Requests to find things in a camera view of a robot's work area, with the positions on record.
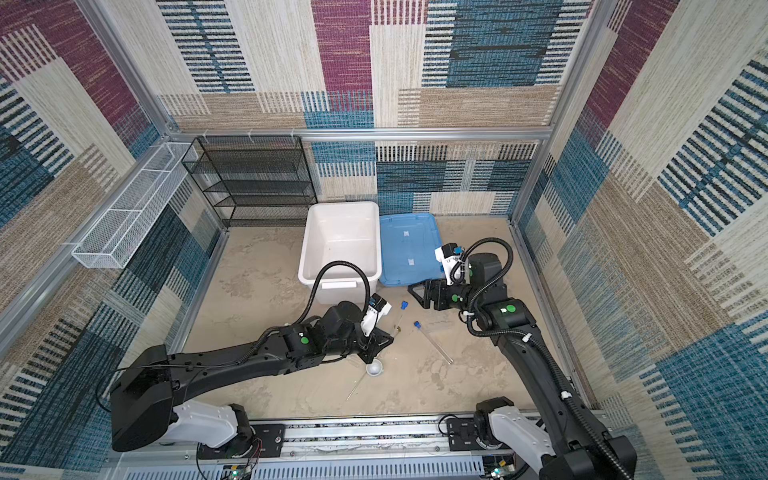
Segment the blue capped test tube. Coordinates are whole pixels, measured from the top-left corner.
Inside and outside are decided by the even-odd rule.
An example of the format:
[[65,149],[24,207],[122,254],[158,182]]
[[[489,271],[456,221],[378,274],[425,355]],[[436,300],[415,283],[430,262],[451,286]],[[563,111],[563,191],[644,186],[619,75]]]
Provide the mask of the blue capped test tube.
[[398,332],[401,331],[401,323],[402,323],[402,320],[403,320],[403,317],[404,317],[404,314],[405,314],[405,311],[406,311],[407,307],[408,307],[408,301],[403,300],[401,302],[401,304],[400,304],[400,308],[398,310],[398,315],[397,315],[397,317],[395,319],[395,322],[394,322],[393,334],[397,334]]
[[446,364],[448,365],[454,364],[454,360],[448,355],[448,353],[443,349],[443,347],[439,344],[439,342],[432,336],[431,332],[428,330],[428,328],[424,324],[422,324],[419,321],[414,321],[413,325],[424,336],[424,338],[432,345],[432,347],[443,358]]

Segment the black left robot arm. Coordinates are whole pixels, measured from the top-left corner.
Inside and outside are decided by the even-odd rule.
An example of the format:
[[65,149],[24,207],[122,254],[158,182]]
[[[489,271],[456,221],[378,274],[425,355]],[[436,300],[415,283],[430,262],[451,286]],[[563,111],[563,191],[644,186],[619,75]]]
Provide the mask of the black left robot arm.
[[242,457],[256,437],[243,406],[198,401],[209,391],[260,377],[288,375],[358,356],[370,365],[394,341],[379,328],[392,306],[362,281],[363,303],[347,300],[324,315],[304,309],[290,324],[267,328],[257,339],[192,353],[146,348],[127,367],[107,374],[99,386],[109,392],[111,448],[130,452],[158,440],[191,441]]

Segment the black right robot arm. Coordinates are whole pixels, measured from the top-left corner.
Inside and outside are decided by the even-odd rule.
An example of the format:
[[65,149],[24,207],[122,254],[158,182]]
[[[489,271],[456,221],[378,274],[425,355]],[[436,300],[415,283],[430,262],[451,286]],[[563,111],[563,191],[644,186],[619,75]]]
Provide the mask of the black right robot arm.
[[476,338],[489,339],[514,367],[540,416],[533,422],[513,402],[497,397],[477,405],[479,443],[510,448],[540,479],[631,479],[637,453],[591,412],[543,339],[526,304],[509,295],[504,278],[514,261],[511,245],[487,237],[464,249],[435,251],[441,279],[419,282],[425,309],[455,309]]

